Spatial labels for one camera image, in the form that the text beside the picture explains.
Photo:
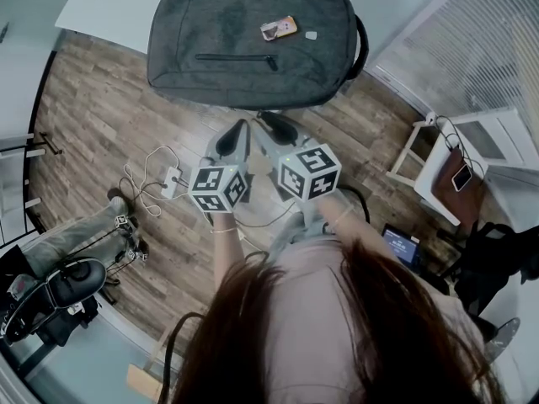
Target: hair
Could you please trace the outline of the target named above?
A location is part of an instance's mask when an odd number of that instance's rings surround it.
[[[361,337],[353,343],[360,390],[350,402],[504,402],[471,333],[461,338],[449,328],[403,265],[367,252],[358,242],[343,254],[344,279],[335,278]],[[282,275],[263,263],[228,271],[186,350],[173,404],[267,401],[268,309]]]

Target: power strip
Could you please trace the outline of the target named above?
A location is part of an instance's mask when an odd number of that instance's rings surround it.
[[[176,167],[169,167],[167,172],[167,177],[165,178],[165,187],[161,189],[161,195],[166,199],[172,199],[174,193],[176,193],[176,187],[178,187],[179,178],[182,175],[182,171]]]

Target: bracelet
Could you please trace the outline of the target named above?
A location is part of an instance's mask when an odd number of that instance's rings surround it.
[[[329,231],[332,231],[332,230],[338,225],[338,223],[339,223],[344,217],[346,217],[346,216],[347,216],[353,209],[354,209],[354,206],[353,206],[353,205],[349,205],[348,208],[344,211],[344,213],[341,214],[341,215],[339,216],[339,218],[338,218],[336,221],[334,221],[334,223],[333,223],[332,225],[328,226],[328,230],[329,230]]]
[[[227,233],[232,231],[237,231],[237,227],[231,227],[230,229],[226,229],[224,231],[214,231],[213,229],[211,229],[210,233]]]

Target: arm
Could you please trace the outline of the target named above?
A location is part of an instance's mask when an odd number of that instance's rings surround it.
[[[346,213],[350,204],[344,200],[341,193],[336,192],[323,196],[316,202],[318,210],[343,245],[350,246],[359,240],[366,250],[397,260],[391,248],[371,225],[354,210]]]
[[[213,231],[216,232],[213,234],[215,238],[213,276],[217,290],[228,269],[235,263],[245,262],[245,257],[239,241],[234,214],[213,214],[211,218],[213,219]],[[234,231],[219,233],[219,231],[234,228],[236,228]]]

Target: dark gray backpack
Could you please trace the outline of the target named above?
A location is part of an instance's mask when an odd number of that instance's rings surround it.
[[[289,15],[297,33],[266,41],[260,26]],[[354,63],[356,31],[360,54]],[[307,32],[317,38],[308,39]],[[330,100],[359,74],[367,54],[366,32],[350,0],[161,0],[147,76],[170,99],[302,108]]]

